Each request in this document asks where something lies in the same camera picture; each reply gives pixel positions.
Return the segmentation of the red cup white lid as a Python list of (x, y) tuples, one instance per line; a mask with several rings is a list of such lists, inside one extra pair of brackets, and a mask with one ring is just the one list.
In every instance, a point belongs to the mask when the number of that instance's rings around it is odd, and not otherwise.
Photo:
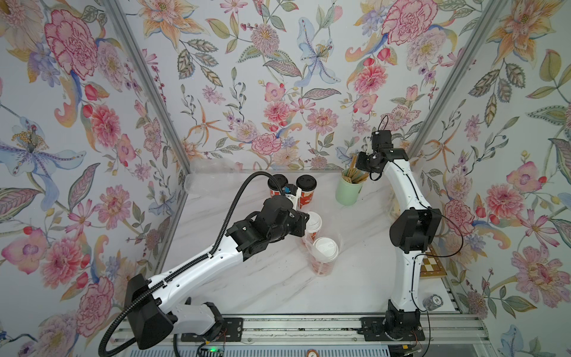
[(309, 219), (306, 223), (306, 239), (308, 239), (309, 242), (314, 242), (322, 229), (323, 220), (316, 212), (309, 211), (308, 214)]
[(318, 276), (330, 275), (338, 258), (340, 249), (336, 241), (320, 237), (313, 242), (310, 250), (310, 264)]

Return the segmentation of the red cup black lid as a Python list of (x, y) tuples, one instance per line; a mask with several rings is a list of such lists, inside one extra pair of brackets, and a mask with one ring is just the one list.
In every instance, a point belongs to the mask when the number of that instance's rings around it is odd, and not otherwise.
[(288, 184), (288, 179), (283, 174), (274, 174), (272, 178), (267, 181), (270, 196), (280, 194), (280, 189), (283, 189)]
[(311, 175), (301, 175), (296, 180), (296, 186), (301, 190), (299, 208), (304, 208), (312, 202), (318, 182)]

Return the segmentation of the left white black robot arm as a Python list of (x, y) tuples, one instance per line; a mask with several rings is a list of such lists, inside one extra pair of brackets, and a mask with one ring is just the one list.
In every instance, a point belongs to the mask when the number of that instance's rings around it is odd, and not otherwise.
[(193, 305), (190, 293), (226, 270), (245, 262), (287, 236), (303, 237), (309, 214), (285, 196), (272, 196), (260, 211), (235, 222), (211, 250), (168, 272), (128, 284), (127, 319), (134, 335), (128, 345), (146, 350), (172, 335), (190, 334), (205, 341), (223, 331), (224, 319), (210, 302)]

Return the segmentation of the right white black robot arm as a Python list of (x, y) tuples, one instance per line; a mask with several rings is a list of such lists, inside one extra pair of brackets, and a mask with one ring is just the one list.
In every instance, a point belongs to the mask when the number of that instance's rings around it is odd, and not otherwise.
[(389, 230), (390, 241), (396, 248), (396, 279), (385, 313), (384, 329), (391, 339), (402, 339), (420, 327), (418, 292), (421, 265), (442, 214), (439, 209), (431, 208), (421, 194), (407, 153), (393, 146), (390, 131), (374, 131), (371, 144), (372, 153), (360, 152), (356, 167), (387, 178), (401, 208), (400, 216)]

